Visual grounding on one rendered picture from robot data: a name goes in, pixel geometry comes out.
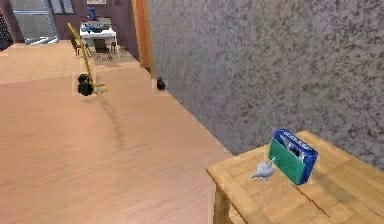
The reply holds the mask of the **white dining table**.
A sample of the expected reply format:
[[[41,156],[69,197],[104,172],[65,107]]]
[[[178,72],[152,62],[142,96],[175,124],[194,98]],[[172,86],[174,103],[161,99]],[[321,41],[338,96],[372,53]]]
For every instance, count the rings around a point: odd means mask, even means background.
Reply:
[[[104,39],[106,42],[106,46],[109,48],[111,53],[111,47],[113,44],[113,52],[117,54],[117,56],[120,56],[119,50],[117,49],[118,40],[117,40],[117,33],[113,31],[111,28],[108,30],[103,30],[101,32],[80,32],[80,36],[83,40],[84,44],[88,44],[89,47],[94,47],[94,39]]]

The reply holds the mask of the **small grey teapot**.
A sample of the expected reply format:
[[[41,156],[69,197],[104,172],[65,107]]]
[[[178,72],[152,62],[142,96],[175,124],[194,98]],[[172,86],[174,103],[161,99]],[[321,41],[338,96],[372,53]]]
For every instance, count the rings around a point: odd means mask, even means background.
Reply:
[[[250,178],[258,178],[261,180],[268,180],[274,174],[273,163],[275,158],[260,162],[257,166],[256,172],[250,176]]]

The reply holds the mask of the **yellow stick vacuum cleaner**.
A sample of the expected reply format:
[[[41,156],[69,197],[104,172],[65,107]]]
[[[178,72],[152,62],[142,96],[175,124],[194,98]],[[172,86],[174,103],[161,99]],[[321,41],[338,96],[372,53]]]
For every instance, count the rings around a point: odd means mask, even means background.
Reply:
[[[88,62],[88,56],[85,49],[85,44],[83,43],[81,36],[75,30],[75,28],[72,26],[71,23],[68,23],[67,26],[71,31],[71,33],[73,34],[73,36],[75,37],[75,39],[78,40],[80,43],[80,49],[81,49],[82,57],[84,60],[84,65],[86,68],[86,73],[80,74],[78,77],[78,86],[77,86],[78,93],[81,94],[82,96],[90,96],[90,95],[97,95],[100,93],[107,92],[108,89],[105,84],[95,83],[93,81],[93,77],[92,77],[89,62]]]

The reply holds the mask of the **blue and green box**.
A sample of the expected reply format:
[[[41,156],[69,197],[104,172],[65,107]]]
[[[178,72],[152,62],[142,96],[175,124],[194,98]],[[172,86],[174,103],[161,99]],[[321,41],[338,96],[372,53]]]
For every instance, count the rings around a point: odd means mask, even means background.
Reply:
[[[268,158],[295,185],[308,182],[318,152],[287,129],[274,132]]]

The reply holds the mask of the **dark wooden chair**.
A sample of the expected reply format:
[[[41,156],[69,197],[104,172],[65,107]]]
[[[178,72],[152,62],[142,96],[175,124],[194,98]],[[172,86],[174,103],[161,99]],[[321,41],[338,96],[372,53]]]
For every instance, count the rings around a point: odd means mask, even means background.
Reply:
[[[106,54],[109,60],[112,60],[112,55],[109,48],[106,46],[104,39],[94,39],[94,48],[96,51],[96,58],[99,58],[102,54]]]
[[[71,41],[72,47],[75,50],[75,55],[79,56],[80,55],[80,49],[81,49],[80,44],[76,41],[76,39],[75,39],[75,37],[73,35],[69,35],[69,39]],[[85,51],[86,51],[87,55],[89,57],[91,57],[92,53],[90,51],[90,48],[89,48],[88,44],[84,44],[84,47],[85,47]]]

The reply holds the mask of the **light wooden table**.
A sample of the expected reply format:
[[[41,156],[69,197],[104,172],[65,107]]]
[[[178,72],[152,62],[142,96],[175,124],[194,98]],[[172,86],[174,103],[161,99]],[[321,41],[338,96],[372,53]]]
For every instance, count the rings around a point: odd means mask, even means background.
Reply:
[[[308,131],[297,136],[319,153],[305,185],[280,170],[251,177],[267,145],[207,169],[216,185],[213,224],[384,224],[384,173]]]

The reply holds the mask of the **window with white blinds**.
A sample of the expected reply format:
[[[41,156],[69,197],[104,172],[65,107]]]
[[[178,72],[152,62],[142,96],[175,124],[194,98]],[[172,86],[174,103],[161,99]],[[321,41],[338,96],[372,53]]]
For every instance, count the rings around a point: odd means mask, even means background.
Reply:
[[[72,0],[49,0],[54,14],[73,14]]]

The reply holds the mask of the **grey glass room door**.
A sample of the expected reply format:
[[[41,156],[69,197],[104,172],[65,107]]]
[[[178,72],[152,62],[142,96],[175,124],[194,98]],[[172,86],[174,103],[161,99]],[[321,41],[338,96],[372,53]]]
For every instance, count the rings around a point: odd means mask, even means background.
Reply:
[[[10,0],[26,45],[59,41],[47,0]]]

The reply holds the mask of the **black dotted panel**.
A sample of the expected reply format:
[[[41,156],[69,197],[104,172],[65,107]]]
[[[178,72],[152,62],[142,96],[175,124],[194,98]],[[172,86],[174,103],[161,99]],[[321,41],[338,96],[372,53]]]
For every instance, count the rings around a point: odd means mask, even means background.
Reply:
[[[8,24],[0,9],[0,52],[6,50],[14,44],[13,37],[9,31]]]

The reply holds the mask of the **orange wooden door frame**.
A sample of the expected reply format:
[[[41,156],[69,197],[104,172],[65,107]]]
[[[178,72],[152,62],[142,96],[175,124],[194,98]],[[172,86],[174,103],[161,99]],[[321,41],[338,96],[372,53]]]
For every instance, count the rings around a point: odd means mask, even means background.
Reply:
[[[148,0],[132,0],[136,39],[139,52],[139,63],[145,68],[152,79],[155,78],[153,69],[153,53],[150,29]]]

